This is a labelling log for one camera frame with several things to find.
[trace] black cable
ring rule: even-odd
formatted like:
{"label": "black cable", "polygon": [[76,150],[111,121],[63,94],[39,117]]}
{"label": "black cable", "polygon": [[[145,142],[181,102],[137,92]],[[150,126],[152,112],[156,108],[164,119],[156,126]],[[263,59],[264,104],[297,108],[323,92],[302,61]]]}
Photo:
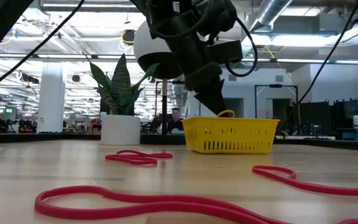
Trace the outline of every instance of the black cable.
{"label": "black cable", "polygon": [[208,12],[209,9],[211,8],[213,0],[209,0],[208,1],[208,6],[204,12],[204,14],[201,16],[201,18],[199,19],[199,21],[194,24],[194,26],[190,27],[188,30],[182,32],[181,34],[175,34],[175,35],[165,35],[160,33],[159,31],[157,31],[152,24],[151,21],[151,6],[152,6],[152,0],[147,0],[147,4],[146,4],[146,12],[145,12],[145,16],[146,16],[146,21],[147,21],[147,25],[151,31],[151,33],[153,33],[154,35],[156,35],[157,37],[163,39],[163,40],[168,40],[168,39],[176,39],[176,38],[180,38],[183,36],[186,36],[192,32],[197,32],[197,29],[200,28],[200,26],[205,22],[205,20],[207,19],[208,16]]}
{"label": "black cable", "polygon": [[326,60],[323,62],[323,64],[320,66],[320,69],[318,70],[316,76],[314,77],[313,81],[311,82],[308,90],[305,92],[305,94],[303,94],[302,98],[300,101],[298,101],[298,103],[292,108],[290,114],[287,116],[287,119],[285,120],[285,122],[283,123],[282,127],[281,127],[281,130],[285,127],[285,125],[287,125],[288,123],[288,120],[290,119],[290,117],[292,116],[293,112],[295,111],[295,108],[297,108],[301,103],[302,101],[306,98],[306,95],[310,92],[310,90],[312,89],[314,83],[316,82],[317,78],[319,77],[321,71],[323,70],[324,66],[327,64],[329,58],[332,56],[332,54],[334,53],[336,47],[339,45],[339,43],[341,42],[343,36],[345,35],[346,31],[347,31],[347,28],[349,27],[350,23],[352,22],[352,18],[354,16],[354,14],[356,13],[356,10],[358,9],[358,2],[356,4],[356,6],[354,7],[353,11],[352,11],[352,14],[351,16],[349,17],[349,19],[347,20],[346,22],[346,25],[345,27],[343,28],[343,31],[341,33],[341,35],[339,36],[338,40],[336,41],[333,49],[330,51],[330,53],[328,54]]}
{"label": "black cable", "polygon": [[44,46],[73,16],[80,10],[81,6],[84,4],[85,0],[81,0],[78,6],[73,10],[73,12],[58,26],[49,36],[43,40],[34,50],[27,54],[17,65],[11,68],[5,75],[0,77],[0,82],[2,82],[6,77],[8,77],[12,72],[19,68],[27,59],[29,59],[34,53],[36,53],[42,46]]}
{"label": "black cable", "polygon": [[320,10],[320,12],[323,12],[323,10],[322,10],[320,7],[318,7],[318,6],[311,6],[311,7],[303,14],[303,16],[305,16],[305,15],[306,15],[309,11],[311,11],[311,9],[314,8],[314,7],[318,8],[318,9]]}
{"label": "black cable", "polygon": [[249,40],[251,41],[251,44],[252,44],[252,48],[254,49],[254,62],[252,63],[252,67],[249,69],[249,71],[245,74],[237,74],[236,72],[234,72],[231,68],[230,68],[230,65],[227,63],[226,64],[226,68],[227,70],[234,76],[236,77],[246,77],[248,76],[249,74],[251,74],[255,68],[256,68],[256,65],[258,63],[258,49],[255,45],[255,42],[254,40],[252,39],[252,36],[251,34],[249,33],[248,29],[246,28],[246,25],[244,25],[244,23],[242,23],[242,21],[237,17],[236,21],[240,24],[240,26],[243,28],[243,30],[246,32]]}

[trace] white spherical camera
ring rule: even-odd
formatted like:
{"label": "white spherical camera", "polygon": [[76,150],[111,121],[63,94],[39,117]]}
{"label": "white spherical camera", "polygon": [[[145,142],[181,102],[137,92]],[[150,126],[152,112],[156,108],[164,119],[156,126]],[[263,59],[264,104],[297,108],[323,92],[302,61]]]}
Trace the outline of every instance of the white spherical camera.
{"label": "white spherical camera", "polygon": [[134,54],[137,63],[143,69],[147,69],[159,63],[154,78],[172,79],[180,76],[183,72],[178,62],[173,58],[167,43],[163,39],[152,39],[147,23],[144,22],[135,33]]}

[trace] man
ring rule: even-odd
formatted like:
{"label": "man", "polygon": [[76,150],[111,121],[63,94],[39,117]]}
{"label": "man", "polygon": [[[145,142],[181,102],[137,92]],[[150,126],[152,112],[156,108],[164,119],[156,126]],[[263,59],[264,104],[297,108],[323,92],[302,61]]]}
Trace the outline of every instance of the man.
{"label": "man", "polygon": [[183,131],[182,119],[180,118],[180,110],[178,108],[172,109],[172,120],[168,122],[167,132],[171,133],[173,129]]}

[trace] potted plant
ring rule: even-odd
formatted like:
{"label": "potted plant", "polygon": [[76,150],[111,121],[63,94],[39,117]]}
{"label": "potted plant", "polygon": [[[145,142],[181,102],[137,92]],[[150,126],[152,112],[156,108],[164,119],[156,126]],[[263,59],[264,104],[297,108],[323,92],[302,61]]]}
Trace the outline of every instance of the potted plant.
{"label": "potted plant", "polygon": [[140,118],[134,116],[134,103],[143,88],[140,84],[157,69],[153,64],[138,83],[131,86],[125,54],[117,63],[112,79],[95,64],[89,61],[92,77],[98,83],[101,98],[109,107],[111,114],[103,115],[101,143],[108,145],[136,145],[140,143]]}

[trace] door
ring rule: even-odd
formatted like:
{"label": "door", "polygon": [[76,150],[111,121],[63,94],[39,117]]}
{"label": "door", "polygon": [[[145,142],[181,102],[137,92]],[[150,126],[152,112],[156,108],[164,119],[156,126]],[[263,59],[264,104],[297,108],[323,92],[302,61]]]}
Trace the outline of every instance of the door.
{"label": "door", "polygon": [[291,99],[273,99],[273,119],[279,119],[279,130],[287,119],[287,107],[291,105]]}

